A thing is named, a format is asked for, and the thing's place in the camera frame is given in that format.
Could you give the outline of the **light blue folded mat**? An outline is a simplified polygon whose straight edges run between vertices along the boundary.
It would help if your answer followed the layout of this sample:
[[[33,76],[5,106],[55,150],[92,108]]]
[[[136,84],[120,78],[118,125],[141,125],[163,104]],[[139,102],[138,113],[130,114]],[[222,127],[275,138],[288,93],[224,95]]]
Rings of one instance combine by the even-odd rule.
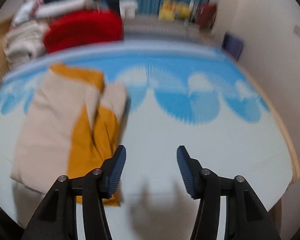
[[[186,55],[196,55],[208,57],[214,60],[227,59],[226,53],[214,46],[195,44],[181,41],[165,40],[124,40],[121,42],[110,42],[101,44],[91,44],[61,50],[56,53],[47,54],[30,63],[20,66],[16,70],[8,72],[3,78],[3,83],[9,83],[18,77],[39,70],[54,62],[66,61],[78,57],[88,57],[93,55],[113,55],[127,52],[139,53],[180,53]]]

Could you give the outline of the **yellow bear plush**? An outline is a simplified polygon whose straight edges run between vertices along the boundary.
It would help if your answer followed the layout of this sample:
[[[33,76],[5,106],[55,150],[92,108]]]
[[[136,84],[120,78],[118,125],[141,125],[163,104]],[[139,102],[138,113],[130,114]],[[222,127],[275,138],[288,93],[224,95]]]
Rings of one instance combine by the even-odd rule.
[[[175,18],[184,20],[190,17],[191,9],[189,5],[183,2],[179,2],[175,6]]]

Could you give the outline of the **white plush toy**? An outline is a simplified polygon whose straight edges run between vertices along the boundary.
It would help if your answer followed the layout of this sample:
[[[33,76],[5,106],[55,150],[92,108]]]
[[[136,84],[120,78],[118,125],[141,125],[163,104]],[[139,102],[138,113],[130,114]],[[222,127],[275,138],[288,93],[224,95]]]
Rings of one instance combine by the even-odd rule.
[[[119,0],[120,15],[122,19],[134,19],[138,9],[137,0]]]

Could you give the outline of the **yellow duck plush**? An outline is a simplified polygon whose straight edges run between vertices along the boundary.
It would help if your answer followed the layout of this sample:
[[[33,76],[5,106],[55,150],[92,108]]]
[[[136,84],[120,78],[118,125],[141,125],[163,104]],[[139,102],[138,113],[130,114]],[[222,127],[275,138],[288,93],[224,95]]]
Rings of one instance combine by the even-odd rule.
[[[174,21],[176,3],[172,0],[163,0],[159,10],[158,19],[165,21]]]

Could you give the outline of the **red folded blanket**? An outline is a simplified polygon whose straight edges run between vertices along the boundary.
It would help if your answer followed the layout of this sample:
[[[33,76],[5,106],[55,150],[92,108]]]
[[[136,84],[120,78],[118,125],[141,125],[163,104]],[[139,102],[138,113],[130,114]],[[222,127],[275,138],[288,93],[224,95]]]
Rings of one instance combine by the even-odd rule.
[[[48,53],[103,42],[121,41],[123,23],[111,10],[80,10],[53,21],[43,37]]]

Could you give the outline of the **beige and orange hooded jacket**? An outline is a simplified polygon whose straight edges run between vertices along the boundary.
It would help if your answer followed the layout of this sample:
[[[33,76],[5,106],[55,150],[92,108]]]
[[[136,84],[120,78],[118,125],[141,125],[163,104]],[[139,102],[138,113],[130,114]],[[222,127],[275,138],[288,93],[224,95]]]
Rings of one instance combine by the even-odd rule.
[[[10,177],[47,193],[61,175],[86,175],[118,146],[128,93],[100,70],[54,64],[38,86],[14,149]]]

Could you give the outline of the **purple paper bag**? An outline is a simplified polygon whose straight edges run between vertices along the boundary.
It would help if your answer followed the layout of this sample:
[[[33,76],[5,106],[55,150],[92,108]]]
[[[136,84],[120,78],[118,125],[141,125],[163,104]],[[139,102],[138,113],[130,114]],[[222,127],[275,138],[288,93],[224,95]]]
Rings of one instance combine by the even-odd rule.
[[[231,55],[234,60],[239,60],[243,47],[244,41],[241,38],[229,32],[225,33],[222,42],[222,49]]]

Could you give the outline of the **cream folded blanket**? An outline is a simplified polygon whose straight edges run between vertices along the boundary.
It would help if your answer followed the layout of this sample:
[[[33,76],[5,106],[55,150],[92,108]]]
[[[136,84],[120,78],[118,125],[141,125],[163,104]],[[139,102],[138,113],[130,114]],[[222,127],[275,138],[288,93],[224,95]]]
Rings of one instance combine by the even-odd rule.
[[[11,69],[30,62],[46,53],[44,34],[49,25],[29,21],[11,29],[4,38],[3,51]]]

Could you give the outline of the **white folded duvet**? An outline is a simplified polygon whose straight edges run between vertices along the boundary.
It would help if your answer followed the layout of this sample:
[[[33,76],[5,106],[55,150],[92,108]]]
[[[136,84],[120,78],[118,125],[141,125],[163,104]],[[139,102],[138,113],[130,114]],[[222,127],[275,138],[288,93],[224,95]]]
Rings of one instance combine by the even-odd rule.
[[[11,26],[13,28],[40,18],[55,18],[82,9],[93,8],[94,0],[59,0],[44,3],[43,0],[30,0],[15,13]]]

